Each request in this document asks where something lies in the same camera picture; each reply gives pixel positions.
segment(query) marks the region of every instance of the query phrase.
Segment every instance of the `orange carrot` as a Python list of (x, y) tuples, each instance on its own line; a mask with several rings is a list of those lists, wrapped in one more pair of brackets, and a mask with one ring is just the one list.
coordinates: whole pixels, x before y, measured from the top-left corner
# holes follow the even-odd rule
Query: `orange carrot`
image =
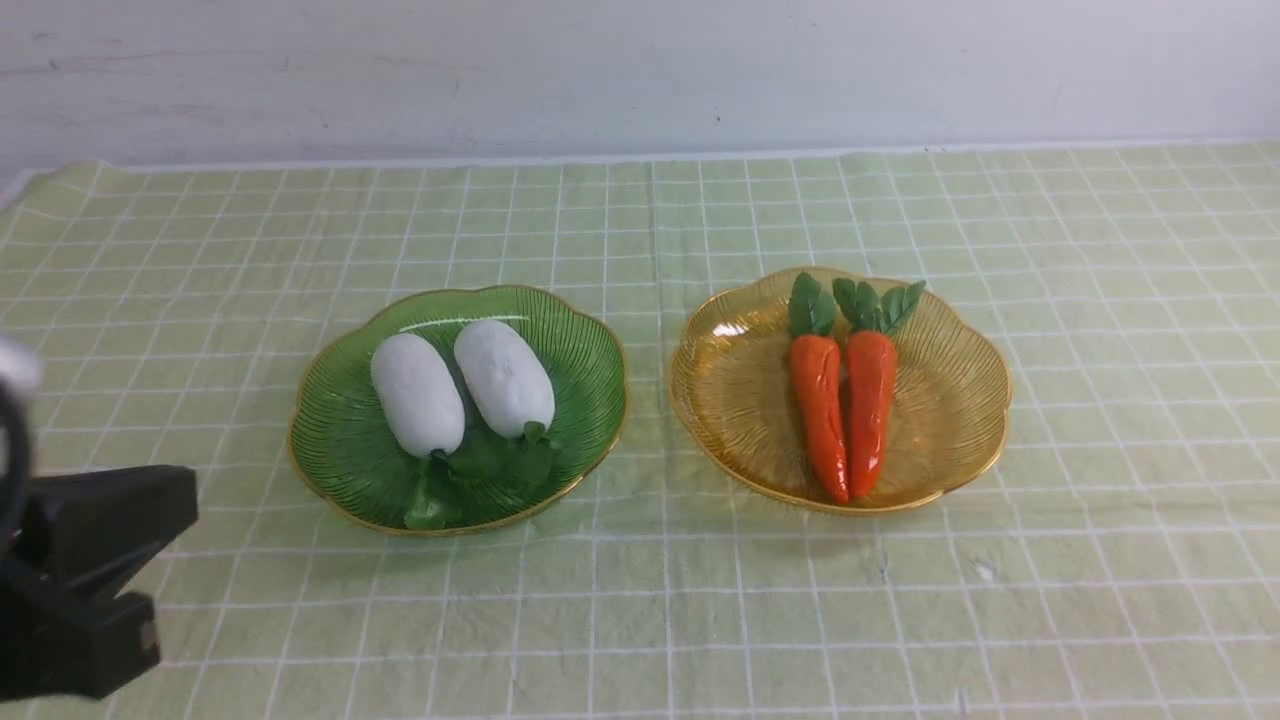
[(800, 273), (787, 306), (791, 319), (791, 388), (804, 419), (814, 475), (827, 495), (849, 503), (849, 471), (840, 419), (840, 346), (831, 338), (836, 304), (809, 273)]
[(841, 278), (832, 283), (840, 310), (852, 325), (845, 357), (849, 364), (849, 474), (855, 498), (876, 488), (884, 466), (888, 415), (897, 382), (897, 347), (891, 340), (915, 311), (924, 281), (897, 286), (879, 297), (865, 283)]

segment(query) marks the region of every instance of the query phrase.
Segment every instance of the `black cable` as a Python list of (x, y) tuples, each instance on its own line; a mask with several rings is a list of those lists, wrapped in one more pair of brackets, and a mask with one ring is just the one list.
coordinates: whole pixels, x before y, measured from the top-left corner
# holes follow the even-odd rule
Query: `black cable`
[(9, 461), (0, 477), (0, 560), (9, 553), (13, 536), (27, 503), (31, 480), (31, 433), (22, 401), (0, 382), (0, 429), (4, 430)]

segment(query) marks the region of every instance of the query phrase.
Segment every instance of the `table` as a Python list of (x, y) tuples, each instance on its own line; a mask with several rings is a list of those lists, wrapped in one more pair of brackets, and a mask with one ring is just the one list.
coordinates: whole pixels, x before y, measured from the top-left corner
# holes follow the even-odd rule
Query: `table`
[[(919, 278), (1015, 380), (992, 471), (879, 520), (748, 493), (673, 419), (710, 293)], [(609, 323), (632, 418), (532, 521), (353, 527), (283, 438), (387, 304), (527, 283)], [(0, 214), (45, 471), (177, 462), (165, 664), (0, 719), (1280, 717), (1280, 145), (579, 165), (86, 163)]]

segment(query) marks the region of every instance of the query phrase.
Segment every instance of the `carrot leaf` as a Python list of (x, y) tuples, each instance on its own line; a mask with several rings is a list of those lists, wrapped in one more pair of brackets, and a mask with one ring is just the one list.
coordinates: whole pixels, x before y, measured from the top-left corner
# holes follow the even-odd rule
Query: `carrot leaf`
[(822, 283), (809, 273), (800, 273), (791, 286), (787, 315), (791, 320), (791, 337), (827, 336), (836, 325), (836, 304), (823, 291)]
[(906, 322), (911, 319), (916, 305), (920, 304), (920, 296), (924, 295), (924, 281), (911, 283), (905, 288), (902, 286), (895, 287), (884, 293), (886, 300), (893, 293), (893, 291), (901, 291), (901, 293), (899, 295), (899, 300), (896, 301), (897, 305), (892, 307), (892, 311), (886, 302), (884, 329), (881, 331), (890, 337), (901, 331), (902, 327), (906, 325)]
[(831, 283), (840, 311), (849, 319), (852, 332), (873, 331), (892, 336), (902, 329), (924, 293), (924, 281), (890, 288), (881, 297), (867, 281), (837, 278)]

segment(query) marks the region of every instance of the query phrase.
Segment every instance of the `black clamp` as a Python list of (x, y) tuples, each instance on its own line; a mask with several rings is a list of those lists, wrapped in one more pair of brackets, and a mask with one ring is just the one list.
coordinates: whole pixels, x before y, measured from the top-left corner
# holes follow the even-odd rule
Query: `black clamp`
[(32, 480), (26, 414), (3, 382), (0, 420), (0, 702), (105, 698), (160, 662), (152, 600), (120, 591), (196, 521), (196, 473), (154, 465)]

